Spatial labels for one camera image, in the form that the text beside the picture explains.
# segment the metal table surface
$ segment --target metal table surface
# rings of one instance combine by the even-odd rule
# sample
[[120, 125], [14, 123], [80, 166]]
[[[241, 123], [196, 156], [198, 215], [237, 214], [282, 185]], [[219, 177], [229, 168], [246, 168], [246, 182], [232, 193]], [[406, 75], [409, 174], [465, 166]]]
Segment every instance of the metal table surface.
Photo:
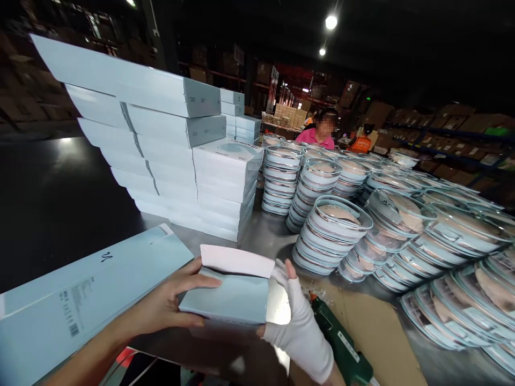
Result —
[[[85, 138], [2, 146], [0, 165], [0, 293], [162, 222], [170, 224], [139, 212], [126, 190], [116, 184], [99, 149]], [[260, 198], [256, 197], [252, 223], [241, 249], [270, 258], [290, 257], [297, 236], [288, 231], [284, 218], [261, 212], [259, 202]], [[236, 246], [191, 229], [176, 225], [171, 228], [196, 255], [200, 254], [201, 243]], [[322, 279], [302, 269], [299, 273], [396, 303], [396, 296], [372, 277], [349, 285], [336, 275]], [[462, 352], [440, 349], [419, 333], [402, 311], [398, 314], [428, 385], [515, 384], [514, 378], [480, 349]], [[177, 329], [168, 329], [141, 336], [132, 345], [172, 361], [180, 352], [185, 363], [206, 370], [230, 365], [234, 359], [243, 357], [247, 371], [240, 378], [242, 382], [265, 385], [285, 381], [285, 371], [277, 366], [273, 348], [264, 342], [257, 340], [246, 347], [226, 347], [223, 354], [219, 344], [204, 340], [195, 341], [203, 350], [198, 347], [189, 350], [191, 336], [186, 340], [183, 337]]]

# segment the light blue box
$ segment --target light blue box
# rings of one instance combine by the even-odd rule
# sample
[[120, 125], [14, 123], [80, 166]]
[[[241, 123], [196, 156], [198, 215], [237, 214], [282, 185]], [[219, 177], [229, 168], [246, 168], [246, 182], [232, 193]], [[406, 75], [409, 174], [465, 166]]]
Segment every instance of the light blue box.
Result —
[[0, 384], [37, 382], [192, 258], [161, 225], [4, 293]]

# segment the stack of boxes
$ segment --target stack of boxes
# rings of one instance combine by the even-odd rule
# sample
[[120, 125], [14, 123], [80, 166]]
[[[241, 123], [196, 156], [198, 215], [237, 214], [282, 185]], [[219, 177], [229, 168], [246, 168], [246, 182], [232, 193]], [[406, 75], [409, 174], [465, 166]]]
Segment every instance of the stack of boxes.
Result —
[[277, 105], [274, 116], [281, 119], [281, 126], [300, 129], [304, 125], [307, 112], [298, 108]]
[[[226, 138], [220, 89], [39, 36], [33, 41], [65, 83], [84, 134], [140, 211], [241, 238], [262, 150]], [[225, 111], [243, 111], [231, 106]]]
[[227, 120], [227, 136], [248, 145], [257, 145], [261, 120], [243, 115], [245, 96], [235, 91], [220, 89], [222, 115]]

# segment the red cloth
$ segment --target red cloth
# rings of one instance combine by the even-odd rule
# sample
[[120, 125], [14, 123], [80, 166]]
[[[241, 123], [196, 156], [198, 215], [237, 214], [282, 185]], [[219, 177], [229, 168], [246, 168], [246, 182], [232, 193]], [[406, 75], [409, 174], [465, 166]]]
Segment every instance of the red cloth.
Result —
[[[316, 130], [316, 128], [304, 130], [295, 140], [297, 142], [318, 143], [317, 137], [315, 136]], [[320, 143], [320, 145], [323, 145], [326, 149], [334, 149], [333, 138], [327, 137]]]

